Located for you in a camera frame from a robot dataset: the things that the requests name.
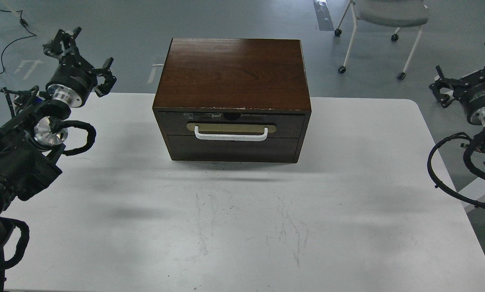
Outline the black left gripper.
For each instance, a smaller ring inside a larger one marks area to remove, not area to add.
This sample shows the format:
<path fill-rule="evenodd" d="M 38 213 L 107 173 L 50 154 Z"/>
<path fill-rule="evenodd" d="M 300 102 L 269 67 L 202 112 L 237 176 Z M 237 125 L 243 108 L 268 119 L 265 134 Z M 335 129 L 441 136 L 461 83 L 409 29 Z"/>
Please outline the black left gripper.
<path fill-rule="evenodd" d="M 93 88 L 98 97 L 109 94 L 117 81 L 110 70 L 113 57 L 107 58 L 101 68 L 91 69 L 90 75 L 81 70 L 89 69 L 89 62 L 80 55 L 75 42 L 81 30 L 77 27 L 69 33 L 60 29 L 51 41 L 43 44 L 44 54 L 59 62 L 45 90 L 53 99 L 72 108 L 83 107 Z M 97 77 L 102 77 L 104 82 L 97 85 Z"/>

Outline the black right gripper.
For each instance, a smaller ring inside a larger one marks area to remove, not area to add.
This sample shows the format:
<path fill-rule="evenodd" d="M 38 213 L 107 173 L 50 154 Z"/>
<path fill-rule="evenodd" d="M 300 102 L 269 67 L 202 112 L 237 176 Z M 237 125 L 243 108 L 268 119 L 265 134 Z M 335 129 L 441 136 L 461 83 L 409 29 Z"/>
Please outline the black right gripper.
<path fill-rule="evenodd" d="M 454 101 L 459 101 L 466 115 L 467 122 L 472 125 L 485 125 L 485 65 L 482 70 L 474 72 L 471 82 L 481 82 L 466 87 L 466 82 L 456 78 L 446 78 L 439 65 L 436 67 L 437 79 L 429 85 L 437 103 L 447 108 Z M 442 93 L 443 88 L 453 91 L 452 94 Z"/>

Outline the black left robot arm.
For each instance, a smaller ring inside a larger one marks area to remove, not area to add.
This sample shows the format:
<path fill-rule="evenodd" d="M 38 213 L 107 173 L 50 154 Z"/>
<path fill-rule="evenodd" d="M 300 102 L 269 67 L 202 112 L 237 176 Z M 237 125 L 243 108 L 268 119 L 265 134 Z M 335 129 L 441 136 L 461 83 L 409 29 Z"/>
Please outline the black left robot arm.
<path fill-rule="evenodd" d="M 23 259 L 30 238 L 29 226 L 3 217 L 3 211 L 15 198 L 27 201 L 49 187 L 62 174 L 57 166 L 62 155 L 92 148 L 95 128 L 70 120 L 71 109 L 83 107 L 92 91 L 99 97 L 109 94 L 116 83 L 112 57 L 95 68 L 81 56 L 75 42 L 80 32 L 80 27 L 71 33 L 59 30 L 43 45 L 43 52 L 59 62 L 45 90 L 1 89 L 11 119 L 0 127 L 0 292 L 6 270 Z"/>

